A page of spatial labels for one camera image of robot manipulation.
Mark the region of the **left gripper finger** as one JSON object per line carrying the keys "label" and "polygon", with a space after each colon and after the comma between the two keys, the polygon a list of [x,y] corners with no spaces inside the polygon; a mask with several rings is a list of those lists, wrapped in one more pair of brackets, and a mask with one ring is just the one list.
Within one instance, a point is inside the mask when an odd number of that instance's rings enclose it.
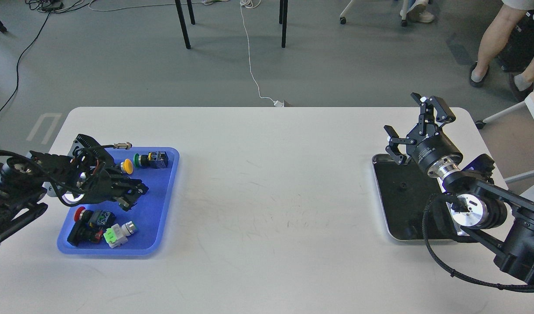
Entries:
{"label": "left gripper finger", "polygon": [[120,208],[124,211],[129,211],[136,205],[139,197],[138,196],[122,196],[115,197],[115,201],[119,204]]}
{"label": "left gripper finger", "polygon": [[127,197],[145,195],[149,187],[143,183],[141,179],[133,179],[128,176],[112,177],[112,195],[114,197]]}

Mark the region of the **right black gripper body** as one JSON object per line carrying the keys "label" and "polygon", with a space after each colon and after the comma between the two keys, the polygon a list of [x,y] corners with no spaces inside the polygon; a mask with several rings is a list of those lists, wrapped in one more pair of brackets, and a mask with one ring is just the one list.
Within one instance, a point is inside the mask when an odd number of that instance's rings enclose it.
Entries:
{"label": "right black gripper body", "polygon": [[440,177],[440,167],[446,163],[459,164],[463,160],[463,154],[444,133],[434,133],[415,145],[408,145],[407,155],[429,177]]}

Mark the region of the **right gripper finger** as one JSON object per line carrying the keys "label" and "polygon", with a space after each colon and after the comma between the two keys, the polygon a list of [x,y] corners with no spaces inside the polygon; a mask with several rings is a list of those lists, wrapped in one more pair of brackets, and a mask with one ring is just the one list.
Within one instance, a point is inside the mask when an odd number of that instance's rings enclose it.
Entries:
{"label": "right gripper finger", "polygon": [[400,138],[395,129],[389,125],[385,125],[384,130],[389,136],[385,151],[397,165],[407,165],[410,161],[410,157],[408,154],[400,152],[399,145],[416,146],[418,145],[418,141],[416,139]]}
{"label": "right gripper finger", "polygon": [[424,140],[436,137],[442,132],[442,127],[456,120],[452,109],[440,97],[423,97],[418,93],[411,93],[411,97],[419,105],[418,122],[410,131],[410,138]]}

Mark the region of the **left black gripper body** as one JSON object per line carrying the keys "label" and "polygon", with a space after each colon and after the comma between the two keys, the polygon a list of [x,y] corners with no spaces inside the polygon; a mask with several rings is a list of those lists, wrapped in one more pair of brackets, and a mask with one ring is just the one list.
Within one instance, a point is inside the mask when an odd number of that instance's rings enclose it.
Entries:
{"label": "left black gripper body", "polygon": [[115,172],[105,168],[96,174],[80,172],[76,177],[77,188],[83,191],[76,200],[78,204],[99,204],[103,201],[116,201],[119,191],[113,186],[112,175]]}

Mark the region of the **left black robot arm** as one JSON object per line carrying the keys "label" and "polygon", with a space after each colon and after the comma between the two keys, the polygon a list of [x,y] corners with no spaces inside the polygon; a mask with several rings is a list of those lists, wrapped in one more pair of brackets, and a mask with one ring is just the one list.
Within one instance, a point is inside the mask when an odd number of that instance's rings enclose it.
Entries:
{"label": "left black robot arm", "polygon": [[51,191],[68,207],[117,201],[129,211],[148,187],[133,179],[131,161],[116,164],[93,137],[79,134],[68,155],[0,150],[0,243],[45,213]]}

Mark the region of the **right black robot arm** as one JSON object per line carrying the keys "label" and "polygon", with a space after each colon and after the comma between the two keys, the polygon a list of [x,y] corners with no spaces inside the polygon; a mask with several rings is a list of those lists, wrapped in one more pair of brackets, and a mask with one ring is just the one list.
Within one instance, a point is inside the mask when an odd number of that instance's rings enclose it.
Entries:
{"label": "right black robot arm", "polygon": [[[405,138],[385,125],[385,151],[400,166],[414,162],[427,177],[438,178],[444,191],[429,197],[422,216],[422,235],[433,260],[450,274],[468,283],[521,293],[534,293],[534,201],[494,184],[493,159],[482,154],[463,169],[463,155],[442,128],[456,116],[440,97],[411,93],[419,106],[415,127]],[[522,285],[477,280],[444,263],[429,244],[429,212],[447,238],[459,243],[479,243],[494,253],[494,264]]]}

